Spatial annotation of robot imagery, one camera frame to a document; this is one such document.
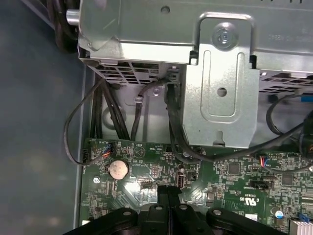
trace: red and black wires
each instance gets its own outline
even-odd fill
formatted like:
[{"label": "red and black wires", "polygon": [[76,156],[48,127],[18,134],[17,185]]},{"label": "red and black wires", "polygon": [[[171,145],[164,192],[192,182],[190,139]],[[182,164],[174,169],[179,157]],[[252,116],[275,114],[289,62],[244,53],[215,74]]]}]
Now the red and black wires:
[{"label": "red and black wires", "polygon": [[107,158],[111,153],[113,152],[113,146],[112,144],[108,144],[108,146],[103,151],[102,157]]},{"label": "red and black wires", "polygon": [[267,156],[260,156],[260,163],[261,163],[261,167],[265,167],[267,166],[267,162],[268,162],[268,157]]}]

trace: black cable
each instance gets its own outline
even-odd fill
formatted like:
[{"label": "black cable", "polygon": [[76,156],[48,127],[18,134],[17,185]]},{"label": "black cable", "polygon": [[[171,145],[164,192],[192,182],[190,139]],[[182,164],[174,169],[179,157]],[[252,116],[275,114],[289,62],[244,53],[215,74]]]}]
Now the black cable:
[{"label": "black cable", "polygon": [[68,127],[70,122],[72,121],[75,113],[80,109],[80,107],[85,103],[85,101],[90,98],[92,96],[92,93],[104,82],[104,79],[99,80],[96,84],[94,84],[94,86],[90,89],[90,91],[87,93],[87,95],[83,98],[83,100],[76,106],[76,108],[70,113],[70,115],[68,116],[68,118],[65,121],[65,125],[64,125],[64,131],[63,131],[63,142],[64,142],[64,147],[65,147],[65,152],[68,156],[68,158],[76,165],[79,166],[85,166],[85,165],[91,165],[95,162],[97,162],[99,159],[102,158],[101,156],[98,156],[92,160],[90,160],[87,163],[82,163],[77,161],[73,155],[70,152],[69,146],[68,146]]},{"label": "black cable", "polygon": [[121,110],[118,106],[118,103],[116,102],[116,99],[114,98],[114,96],[110,90],[108,82],[105,81],[104,83],[102,83],[101,87],[103,89],[103,95],[106,96],[108,98],[108,100],[110,101],[110,103],[112,104],[112,108],[114,110],[114,113],[115,113],[116,118],[117,118],[118,123],[119,123],[119,128],[121,129],[121,131],[123,133],[123,138],[121,138],[121,139],[129,140],[130,138],[129,138],[129,134],[127,131],[127,127],[125,125],[123,115],[122,115]]},{"label": "black cable", "polygon": [[78,34],[74,31],[74,27],[71,27],[67,22],[67,8],[64,0],[53,0],[53,6],[55,10],[55,16],[58,19],[63,32],[72,40],[77,40]]},{"label": "black cable", "polygon": [[172,149],[174,157],[185,164],[198,164],[200,160],[195,159],[195,158],[185,158],[177,152],[176,147],[175,147],[175,137],[174,137],[174,133],[172,131],[172,127],[170,123],[169,123],[169,129],[170,129],[171,149]]},{"label": "black cable", "polygon": [[[283,132],[281,132],[275,125],[272,119],[272,113],[274,108],[276,107],[277,104],[279,104],[281,101],[286,100],[286,99],[292,99],[292,98],[296,98],[296,97],[305,97],[305,96],[311,96],[311,95],[305,95],[305,94],[292,94],[292,95],[287,95],[284,96],[280,99],[278,99],[277,101],[275,101],[268,109],[268,111],[266,112],[266,123],[268,125],[268,128],[270,129],[271,132],[273,132],[276,135],[282,135]],[[299,140],[295,137],[291,137],[291,140],[293,140],[294,142],[298,143]]]},{"label": "black cable", "polygon": [[96,107],[97,107],[97,99],[95,93],[93,93],[92,99],[92,108],[91,108],[91,122],[90,122],[90,138],[96,137]]},{"label": "black cable", "polygon": [[231,154],[217,154],[217,155],[211,155],[211,156],[206,156],[201,153],[195,152],[185,141],[184,139],[184,132],[182,129],[182,126],[180,124],[180,118],[178,114],[178,109],[177,109],[177,104],[176,104],[176,97],[175,97],[175,88],[173,84],[169,84],[168,86],[168,91],[167,91],[167,110],[169,114],[169,119],[170,119],[170,124],[172,126],[172,130],[174,133],[174,137],[184,152],[192,156],[193,158],[197,158],[199,160],[203,161],[208,161],[208,162],[213,162],[213,161],[221,161],[221,160],[227,160],[227,159],[232,159],[232,158],[240,158],[244,157],[246,155],[250,155],[253,153],[256,153],[260,150],[271,148],[277,144],[280,144],[282,141],[290,138],[295,132],[299,131],[303,127],[303,123],[297,125],[296,127],[292,128],[288,132],[272,139],[269,140],[265,143],[255,145],[253,147],[250,147],[248,149],[243,149],[240,151],[236,151]]},{"label": "black cable", "polygon": [[115,128],[115,131],[117,133],[117,136],[119,139],[123,140],[124,139],[124,135],[123,135],[123,132],[122,132],[122,129],[119,125],[119,122],[118,122],[118,119],[117,119],[117,116],[116,116],[116,113],[113,109],[113,106],[112,106],[112,103],[110,101],[110,99],[108,98],[106,92],[103,91],[103,95],[104,95],[104,99],[106,100],[106,103],[107,103],[107,106],[108,106],[108,110],[109,110],[109,113],[111,115],[111,119],[112,119],[112,122],[113,122],[113,125],[114,125],[114,128]]},{"label": "black cable", "polygon": [[313,164],[308,164],[304,167],[298,168],[298,169],[294,169],[294,170],[278,170],[278,169],[273,169],[270,167],[263,167],[264,169],[268,170],[269,172],[275,173],[275,174],[293,174],[293,173],[298,173],[298,172],[302,172],[304,170],[308,170],[311,166],[313,166]]},{"label": "black cable", "polygon": [[[96,82],[99,81],[102,78],[96,77]],[[95,110],[95,130],[96,135],[98,139],[102,139],[103,133],[102,133],[102,90],[100,87],[98,87],[97,90],[94,92],[97,102],[96,102],[96,110]]]},{"label": "black cable", "polygon": [[[162,78],[160,80],[154,81],[146,85],[141,89],[141,91],[138,93],[138,96],[143,97],[143,95],[150,89],[163,86],[166,83],[171,82],[167,78]],[[135,118],[134,118],[134,123],[132,127],[132,132],[131,132],[131,141],[135,141],[136,139],[136,134],[139,126],[139,121],[141,118],[141,110],[142,110],[142,103],[136,103],[136,108],[135,108]]]}]

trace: hole in metal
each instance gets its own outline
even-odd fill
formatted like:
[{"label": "hole in metal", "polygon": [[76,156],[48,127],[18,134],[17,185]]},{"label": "hole in metal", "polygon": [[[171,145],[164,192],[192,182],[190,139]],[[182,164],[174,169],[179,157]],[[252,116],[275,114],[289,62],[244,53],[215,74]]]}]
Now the hole in metal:
[{"label": "hole in metal", "polygon": [[224,96],[226,96],[226,94],[227,94],[227,90],[226,90],[224,87],[218,88],[217,94],[218,94],[220,97],[224,97]]},{"label": "hole in metal", "polygon": [[162,14],[168,14],[168,13],[170,13],[170,8],[168,7],[168,6],[163,6],[162,8],[161,8],[161,13]]}]

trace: blue surface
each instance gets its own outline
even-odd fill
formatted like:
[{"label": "blue surface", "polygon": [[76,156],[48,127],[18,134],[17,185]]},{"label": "blue surface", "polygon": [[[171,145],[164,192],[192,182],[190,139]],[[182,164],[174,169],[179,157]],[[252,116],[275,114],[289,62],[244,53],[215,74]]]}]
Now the blue surface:
[{"label": "blue surface", "polygon": [[[19,0],[0,1],[0,28],[0,234],[60,235],[74,225],[77,182],[62,132],[82,98],[84,66]],[[88,131],[80,114],[69,132],[75,156]]]}]

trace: screw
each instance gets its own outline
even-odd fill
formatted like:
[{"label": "screw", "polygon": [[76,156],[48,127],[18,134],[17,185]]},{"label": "screw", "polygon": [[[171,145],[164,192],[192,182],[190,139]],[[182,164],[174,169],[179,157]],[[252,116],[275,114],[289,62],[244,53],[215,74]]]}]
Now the screw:
[{"label": "screw", "polygon": [[94,182],[95,184],[100,183],[100,177],[99,177],[99,176],[95,176],[95,177],[93,178],[93,182]]},{"label": "screw", "polygon": [[220,43],[222,44],[226,44],[229,42],[229,34],[227,30],[223,30],[221,31],[218,36],[217,36],[217,40],[219,40]]},{"label": "screw", "polygon": [[154,88],[153,89],[153,95],[158,96],[161,93],[161,90],[159,88]]},{"label": "screw", "polygon": [[187,206],[186,206],[186,205],[180,205],[179,208],[180,208],[181,210],[186,210],[186,209],[187,209]]},{"label": "screw", "polygon": [[222,212],[221,212],[220,210],[214,210],[213,213],[214,213],[215,215],[221,215],[221,214],[222,214]]}]

